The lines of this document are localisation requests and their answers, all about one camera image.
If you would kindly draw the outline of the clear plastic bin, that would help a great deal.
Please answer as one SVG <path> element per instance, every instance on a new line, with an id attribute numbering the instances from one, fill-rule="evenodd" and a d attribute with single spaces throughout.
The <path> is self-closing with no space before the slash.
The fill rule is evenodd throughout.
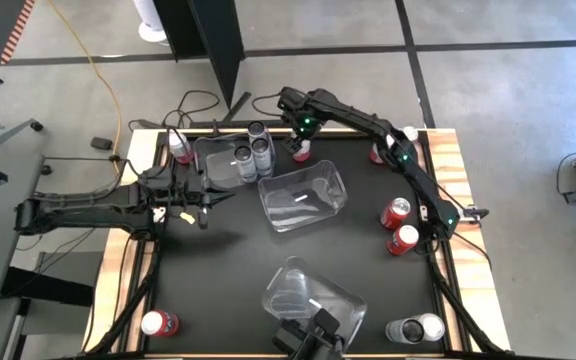
<path id="1" fill-rule="evenodd" d="M 276 163 L 275 146 L 269 136 L 270 146 L 273 152 L 273 162 Z M 247 145 L 251 148 L 247 133 L 235 133 L 218 137 L 201 137 L 194 142 L 193 148 L 197 166 L 206 174 L 212 187 L 231 189 L 246 184 L 242 181 L 234 159 L 234 151 L 237 147 Z M 257 172 L 257 180 L 264 177 Z"/>
<path id="2" fill-rule="evenodd" d="M 329 160 L 262 179 L 258 190 L 267 219 L 278 233 L 333 217 L 348 199 L 343 180 Z"/>
<path id="3" fill-rule="evenodd" d="M 326 310 L 338 323 L 335 334 L 346 351 L 367 311 L 367 302 L 310 267 L 299 257 L 288 258 L 262 295 L 264 309 L 280 320 L 306 325 Z"/>

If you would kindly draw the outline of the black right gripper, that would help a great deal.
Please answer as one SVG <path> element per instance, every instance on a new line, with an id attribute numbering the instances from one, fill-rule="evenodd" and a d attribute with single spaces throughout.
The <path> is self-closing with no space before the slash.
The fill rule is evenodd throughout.
<path id="1" fill-rule="evenodd" d="M 287 120 L 291 133 L 283 140 L 282 146 L 288 153 L 297 153 L 299 141 L 312 139 L 322 127 L 322 121 L 308 112 L 288 113 Z"/>

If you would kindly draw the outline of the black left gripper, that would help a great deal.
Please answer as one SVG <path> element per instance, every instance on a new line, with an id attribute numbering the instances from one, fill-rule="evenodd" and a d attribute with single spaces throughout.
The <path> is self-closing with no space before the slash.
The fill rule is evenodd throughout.
<path id="1" fill-rule="evenodd" d="M 182 212 L 192 215 L 200 229 L 208 228 L 208 211 L 211 204 L 218 204 L 235 195 L 232 191 L 210 188 L 209 196 L 207 191 L 207 178 L 203 171 L 189 174 L 184 182 L 182 193 Z"/>

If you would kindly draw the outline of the long black floor bar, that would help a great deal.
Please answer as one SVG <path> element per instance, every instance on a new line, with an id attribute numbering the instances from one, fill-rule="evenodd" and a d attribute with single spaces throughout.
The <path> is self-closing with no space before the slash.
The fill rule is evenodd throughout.
<path id="1" fill-rule="evenodd" d="M 206 122 L 193 122 L 189 125 L 189 128 L 190 129 L 217 128 L 219 131 L 225 131 L 226 129 L 235 129 L 235 128 L 245 129 L 251 123 L 253 123 L 253 120 L 217 121 L 213 119 L 212 121 L 206 121 Z M 261 120 L 261 123 L 263 123 L 267 128 L 285 128 L 283 122 L 278 119 Z"/>

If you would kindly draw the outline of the wood and black table frame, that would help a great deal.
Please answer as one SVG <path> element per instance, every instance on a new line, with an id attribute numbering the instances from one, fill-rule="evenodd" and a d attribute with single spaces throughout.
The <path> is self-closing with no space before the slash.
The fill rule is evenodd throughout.
<path id="1" fill-rule="evenodd" d="M 136 130 L 127 157 L 139 171 L 166 159 L 159 145 L 161 130 Z M 423 163 L 430 167 L 438 183 L 461 203 L 473 201 L 458 137 L 454 129 L 422 129 Z M 122 230 L 109 232 L 95 288 L 82 348 L 96 345 L 110 329 L 115 313 L 128 301 L 130 281 L 142 280 L 152 260 L 153 247 L 140 250 Z M 504 350 L 510 343 L 504 324 L 490 263 L 484 256 L 481 227 L 467 222 L 457 226 L 449 244 L 441 247 L 437 261 L 441 274 L 459 288 L 461 301 L 487 337 Z"/>

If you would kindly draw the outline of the black boxy object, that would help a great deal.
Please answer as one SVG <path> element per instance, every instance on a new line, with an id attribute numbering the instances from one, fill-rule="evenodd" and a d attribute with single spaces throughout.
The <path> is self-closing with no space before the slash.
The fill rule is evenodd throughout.
<path id="1" fill-rule="evenodd" d="M 336 334 L 339 327 L 333 315 L 319 309 L 305 325 L 281 319 L 272 344 L 287 360 L 343 360 L 345 340 Z"/>

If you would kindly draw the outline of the white pedestal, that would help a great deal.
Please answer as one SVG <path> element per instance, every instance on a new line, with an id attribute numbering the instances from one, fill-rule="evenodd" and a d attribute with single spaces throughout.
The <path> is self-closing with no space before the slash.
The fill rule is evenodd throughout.
<path id="1" fill-rule="evenodd" d="M 167 35 L 157 13 L 154 0 L 133 0 L 141 19 L 138 27 L 139 36 L 149 43 L 166 43 Z"/>

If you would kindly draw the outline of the white red sparkling water can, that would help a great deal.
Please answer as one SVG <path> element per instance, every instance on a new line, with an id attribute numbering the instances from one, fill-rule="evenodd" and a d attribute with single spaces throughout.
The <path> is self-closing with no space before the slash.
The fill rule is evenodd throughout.
<path id="1" fill-rule="evenodd" d="M 397 160 L 395 145 L 396 139 L 392 135 L 374 137 L 370 160 L 378 165 L 394 164 Z"/>
<path id="2" fill-rule="evenodd" d="M 178 163 L 187 165 L 194 160 L 192 146 L 182 133 L 170 131 L 168 144 L 170 153 Z"/>
<path id="3" fill-rule="evenodd" d="M 311 141 L 310 140 L 302 140 L 301 141 L 301 148 L 296 151 L 292 158 L 297 163 L 303 163 L 310 157 L 310 148 L 311 148 Z"/>

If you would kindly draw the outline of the black partition panel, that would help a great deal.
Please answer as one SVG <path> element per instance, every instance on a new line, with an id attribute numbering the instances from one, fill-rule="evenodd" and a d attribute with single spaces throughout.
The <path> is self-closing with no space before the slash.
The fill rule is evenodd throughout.
<path id="1" fill-rule="evenodd" d="M 175 60 L 206 56 L 231 107 L 245 59 L 235 0 L 153 0 Z"/>

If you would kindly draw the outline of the white-topped soda can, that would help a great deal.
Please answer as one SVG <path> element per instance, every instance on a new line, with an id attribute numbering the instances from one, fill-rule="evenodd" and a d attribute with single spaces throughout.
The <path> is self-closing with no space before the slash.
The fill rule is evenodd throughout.
<path id="1" fill-rule="evenodd" d="M 445 324 L 436 314 L 425 313 L 415 317 L 423 328 L 423 341 L 436 342 L 442 339 L 445 334 Z"/>

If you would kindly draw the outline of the silver black clamp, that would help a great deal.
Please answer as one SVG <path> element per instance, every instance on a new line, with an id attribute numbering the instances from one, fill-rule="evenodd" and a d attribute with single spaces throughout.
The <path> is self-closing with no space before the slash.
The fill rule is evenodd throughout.
<path id="1" fill-rule="evenodd" d="M 468 206 L 459 210 L 459 214 L 462 220 L 477 222 L 482 218 L 486 217 L 490 211 L 485 208 L 478 208 L 477 206 Z"/>

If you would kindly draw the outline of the white Celsius energy drink can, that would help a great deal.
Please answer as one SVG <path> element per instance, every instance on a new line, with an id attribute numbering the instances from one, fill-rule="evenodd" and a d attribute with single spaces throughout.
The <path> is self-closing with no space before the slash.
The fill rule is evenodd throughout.
<path id="1" fill-rule="evenodd" d="M 253 158 L 260 176 L 270 176 L 273 172 L 273 152 L 268 141 L 257 138 L 251 144 Z"/>
<path id="2" fill-rule="evenodd" d="M 417 344 L 424 338 L 423 325 L 416 319 L 390 321 L 385 327 L 386 337 L 394 343 Z"/>
<path id="3" fill-rule="evenodd" d="M 261 121 L 251 122 L 247 127 L 247 133 L 250 145 L 253 145 L 258 139 L 263 139 L 265 147 L 270 148 L 269 132 Z"/>
<path id="4" fill-rule="evenodd" d="M 247 145 L 239 146 L 234 151 L 234 159 L 238 173 L 245 183 L 253 183 L 257 180 L 257 168 L 252 150 Z"/>

